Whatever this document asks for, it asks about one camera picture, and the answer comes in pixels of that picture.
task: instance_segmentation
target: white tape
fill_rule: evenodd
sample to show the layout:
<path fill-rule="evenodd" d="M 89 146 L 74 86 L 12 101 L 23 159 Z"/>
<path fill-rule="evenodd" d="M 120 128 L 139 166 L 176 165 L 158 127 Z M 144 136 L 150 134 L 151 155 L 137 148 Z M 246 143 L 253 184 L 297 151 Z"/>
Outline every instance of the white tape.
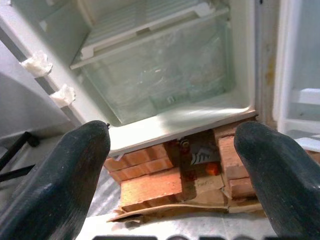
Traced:
<path fill-rule="evenodd" d="M 53 66 L 51 62 L 48 62 L 48 56 L 41 50 L 36 51 L 32 57 L 20 64 L 36 78 L 48 75 Z"/>
<path fill-rule="evenodd" d="M 0 6 L 12 6 L 11 0 L 0 0 Z"/>
<path fill-rule="evenodd" d="M 59 108 L 63 108 L 76 100 L 75 89 L 64 84 L 59 91 L 51 94 L 50 98 L 59 106 Z"/>

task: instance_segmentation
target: refrigerator door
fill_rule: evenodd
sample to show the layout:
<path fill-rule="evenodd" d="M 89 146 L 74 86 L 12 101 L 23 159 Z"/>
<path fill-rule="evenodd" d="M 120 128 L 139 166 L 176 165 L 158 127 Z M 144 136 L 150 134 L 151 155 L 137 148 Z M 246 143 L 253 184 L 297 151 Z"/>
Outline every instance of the refrigerator door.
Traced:
<path fill-rule="evenodd" d="M 320 152 L 320 1 L 282 0 L 273 118 L 278 131 Z"/>

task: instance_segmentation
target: brick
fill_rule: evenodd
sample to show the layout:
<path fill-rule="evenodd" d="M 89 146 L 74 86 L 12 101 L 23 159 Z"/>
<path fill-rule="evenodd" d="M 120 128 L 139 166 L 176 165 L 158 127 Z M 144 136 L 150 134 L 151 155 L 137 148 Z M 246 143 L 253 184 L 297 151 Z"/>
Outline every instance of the brick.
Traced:
<path fill-rule="evenodd" d="M 218 147 L 221 166 L 227 180 L 249 177 L 245 166 L 236 152 L 233 136 L 220 138 L 218 140 Z"/>
<path fill-rule="evenodd" d="M 250 118 L 246 118 L 244 120 L 232 122 L 230 124 L 226 124 L 226 125 L 222 125 L 222 126 L 218 126 L 218 127 L 214 128 L 213 133 L 214 133 L 215 142 L 218 143 L 218 139 L 220 139 L 220 138 L 234 136 L 236 129 L 237 129 L 237 126 L 239 124 L 241 124 L 243 122 L 255 121 L 255 120 L 256 120 L 255 117 L 250 117 Z"/>
<path fill-rule="evenodd" d="M 120 205 L 127 212 L 182 200 L 183 188 L 178 167 L 121 183 Z"/>
<path fill-rule="evenodd" d="M 109 175 L 115 181 L 120 183 L 125 180 L 138 178 L 146 174 L 152 174 L 152 173 L 170 169 L 173 167 L 174 166 L 171 163 L 170 159 L 168 157 L 163 157 L 163 158 L 148 161 L 139 165 L 120 169 L 118 171 L 112 171 L 112 172 L 109 172 Z"/>
<path fill-rule="evenodd" d="M 116 161 L 113 157 L 108 157 L 103 166 L 109 171 L 114 172 L 120 169 L 128 168 L 130 165 L 127 163 L 124 157 L 122 157 L 119 161 Z"/>
<path fill-rule="evenodd" d="M 125 154 L 124 157 L 125 161 L 130 166 L 139 165 L 151 161 L 148 152 L 145 148 L 138 151 L 129 152 Z"/>
<path fill-rule="evenodd" d="M 147 174 L 147 172 L 145 172 L 140 165 L 131 166 L 120 171 L 126 176 L 127 180 L 134 179 Z"/>
<path fill-rule="evenodd" d="M 161 159 L 168 156 L 167 150 L 164 144 L 158 144 L 158 145 L 148 147 L 146 151 L 151 160 Z"/>
<path fill-rule="evenodd" d="M 128 180 L 127 176 L 120 171 L 109 172 L 110 177 L 112 177 L 118 184 L 120 184 L 124 180 Z"/>
<path fill-rule="evenodd" d="M 249 177 L 233 179 L 229 181 L 232 198 L 255 196 L 255 190 Z"/>
<path fill-rule="evenodd" d="M 163 157 L 153 161 L 148 161 L 140 165 L 145 173 L 155 173 L 166 169 L 173 168 L 173 164 L 168 157 Z"/>
<path fill-rule="evenodd" d="M 318 164 L 320 164 L 320 152 L 317 151 L 309 151 L 309 150 L 305 150 L 307 154 L 309 154 L 309 156 L 315 160 Z"/>

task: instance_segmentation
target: refrigerator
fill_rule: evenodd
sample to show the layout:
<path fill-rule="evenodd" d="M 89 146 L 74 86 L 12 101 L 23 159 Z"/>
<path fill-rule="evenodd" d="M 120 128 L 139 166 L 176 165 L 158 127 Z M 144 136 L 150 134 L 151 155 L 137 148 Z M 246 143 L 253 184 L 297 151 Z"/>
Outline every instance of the refrigerator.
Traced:
<path fill-rule="evenodd" d="M 110 123 L 116 156 L 262 110 L 258 5 L 11 0 L 0 25 L 4 44 L 74 126 Z"/>
<path fill-rule="evenodd" d="M 0 26 L 69 125 L 110 123 L 111 156 L 255 115 L 319 151 L 318 7 L 6 0 Z"/>

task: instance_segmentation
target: crisper drawer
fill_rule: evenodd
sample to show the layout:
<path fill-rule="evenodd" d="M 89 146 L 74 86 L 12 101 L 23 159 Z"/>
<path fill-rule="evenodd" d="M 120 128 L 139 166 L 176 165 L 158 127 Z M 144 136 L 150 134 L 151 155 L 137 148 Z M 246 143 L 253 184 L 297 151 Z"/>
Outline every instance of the crisper drawer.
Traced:
<path fill-rule="evenodd" d="M 226 16 L 209 16 L 160 30 L 117 54 L 81 67 L 122 125 L 234 86 Z"/>

